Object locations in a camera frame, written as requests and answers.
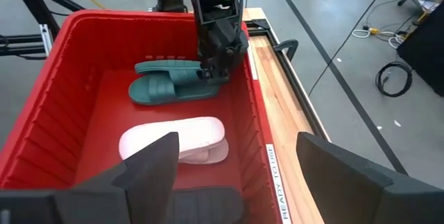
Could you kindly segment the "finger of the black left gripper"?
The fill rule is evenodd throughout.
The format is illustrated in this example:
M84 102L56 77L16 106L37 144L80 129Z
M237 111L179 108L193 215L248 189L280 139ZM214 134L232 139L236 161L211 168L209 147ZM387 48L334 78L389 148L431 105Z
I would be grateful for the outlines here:
M230 68L224 66L216 66L214 68L214 83L224 84L230 81Z
M210 59L204 59L200 62L200 69L197 74L202 80L211 80L213 78L213 64Z

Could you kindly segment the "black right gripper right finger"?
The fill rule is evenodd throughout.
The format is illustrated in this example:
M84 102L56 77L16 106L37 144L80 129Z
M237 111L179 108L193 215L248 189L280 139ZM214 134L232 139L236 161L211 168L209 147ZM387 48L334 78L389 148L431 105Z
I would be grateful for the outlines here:
M444 224L444 190L308 132L296 154L325 224Z

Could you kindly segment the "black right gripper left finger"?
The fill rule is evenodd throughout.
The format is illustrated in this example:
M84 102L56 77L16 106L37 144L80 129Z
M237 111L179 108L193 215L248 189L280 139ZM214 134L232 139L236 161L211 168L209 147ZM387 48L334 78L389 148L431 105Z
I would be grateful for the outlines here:
M161 224L176 178L178 133L55 194L62 224Z

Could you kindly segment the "teal rubber slide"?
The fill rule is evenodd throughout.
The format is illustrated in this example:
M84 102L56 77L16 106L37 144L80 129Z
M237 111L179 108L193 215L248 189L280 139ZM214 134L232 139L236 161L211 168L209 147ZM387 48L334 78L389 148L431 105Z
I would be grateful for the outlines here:
M200 62L191 60L154 60L135 65L139 78L128 89L133 103L161 105L195 101L216 96L219 85L204 80Z

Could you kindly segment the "pink rubber slide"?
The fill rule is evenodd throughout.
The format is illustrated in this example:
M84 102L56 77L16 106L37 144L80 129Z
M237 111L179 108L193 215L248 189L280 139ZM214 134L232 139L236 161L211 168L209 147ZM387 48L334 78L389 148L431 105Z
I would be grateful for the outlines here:
M144 123L125 131L119 140L119 155L126 159L170 132L178 133L179 162L210 165L228 157L225 127L216 117L194 117Z

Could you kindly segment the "black rubber slide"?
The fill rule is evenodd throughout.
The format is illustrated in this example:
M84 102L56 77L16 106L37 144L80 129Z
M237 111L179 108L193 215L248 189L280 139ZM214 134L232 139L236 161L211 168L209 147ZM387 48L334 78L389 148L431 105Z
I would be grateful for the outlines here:
M233 187L175 190L164 224L244 224L243 198Z

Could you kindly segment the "red ribbed plastic bin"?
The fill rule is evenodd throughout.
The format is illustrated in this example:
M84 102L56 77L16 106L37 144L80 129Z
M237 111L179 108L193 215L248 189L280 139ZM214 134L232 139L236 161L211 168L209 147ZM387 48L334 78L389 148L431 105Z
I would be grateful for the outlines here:
M0 189L69 188L118 164L119 139L133 126L216 117L228 157L209 166L181 164L175 188L234 187L247 224L279 224L266 149L271 131L250 58L213 98L143 106L128 95L137 63L195 60L196 50L189 13L82 10L66 18L0 152Z

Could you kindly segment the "small white bin label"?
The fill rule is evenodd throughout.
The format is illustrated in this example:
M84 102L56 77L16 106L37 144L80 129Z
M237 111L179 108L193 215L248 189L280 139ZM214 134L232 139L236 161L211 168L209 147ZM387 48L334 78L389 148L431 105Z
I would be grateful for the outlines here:
M257 68L256 68L256 64L255 64L255 57L254 57L253 49L251 46L248 47L248 62L250 65L250 72L252 75L252 79L257 80L258 79Z

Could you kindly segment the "white ready to use label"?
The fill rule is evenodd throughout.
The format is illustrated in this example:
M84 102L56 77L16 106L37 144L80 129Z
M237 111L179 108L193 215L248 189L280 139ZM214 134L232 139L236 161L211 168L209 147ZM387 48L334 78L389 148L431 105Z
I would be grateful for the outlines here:
M268 163L270 166L271 175L273 178L273 186L275 189L275 195L278 203L277 205L282 220L282 224L292 224L289 207L287 204L287 198L285 196L285 191L283 187L282 176L280 174L278 166L278 158L275 153L274 145L267 144L266 152L268 156Z

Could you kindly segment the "black box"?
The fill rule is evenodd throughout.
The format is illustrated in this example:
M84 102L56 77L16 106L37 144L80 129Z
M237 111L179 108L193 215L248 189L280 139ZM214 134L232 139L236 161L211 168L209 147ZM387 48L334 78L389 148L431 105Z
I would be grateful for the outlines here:
M444 1L398 47L398 55L444 97Z

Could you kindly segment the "black table edge rail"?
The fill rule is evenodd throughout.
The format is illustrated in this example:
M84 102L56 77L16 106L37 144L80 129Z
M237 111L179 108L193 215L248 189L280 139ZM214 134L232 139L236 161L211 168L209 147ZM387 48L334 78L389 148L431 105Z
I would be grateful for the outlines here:
M264 36L267 38L271 44L272 52L275 54L277 61L279 63L278 67L283 70L284 80L289 82L291 91L296 97L296 101L302 107L303 115L305 116L308 124L313 131L313 133L323 138L324 140L331 142L330 137L327 134L321 120L319 119L314 106L312 105L307 92L305 91L302 83L300 82L296 72L291 66L291 61L286 56L287 50L274 51L273 47L279 44L279 40L275 36L271 26L268 24L267 19L251 19L245 21L248 28L248 34L251 37Z

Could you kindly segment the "black metal frame stand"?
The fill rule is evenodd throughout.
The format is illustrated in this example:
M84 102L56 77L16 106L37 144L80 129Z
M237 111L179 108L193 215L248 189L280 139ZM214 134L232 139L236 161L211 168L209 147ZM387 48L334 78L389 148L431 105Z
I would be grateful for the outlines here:
M14 55L25 60L44 60L49 56L52 44L60 27L54 12L50 11L44 0L22 0L35 18L40 32L34 35L2 35L0 34L0 57ZM52 2L72 11L84 7L72 0L51 0Z

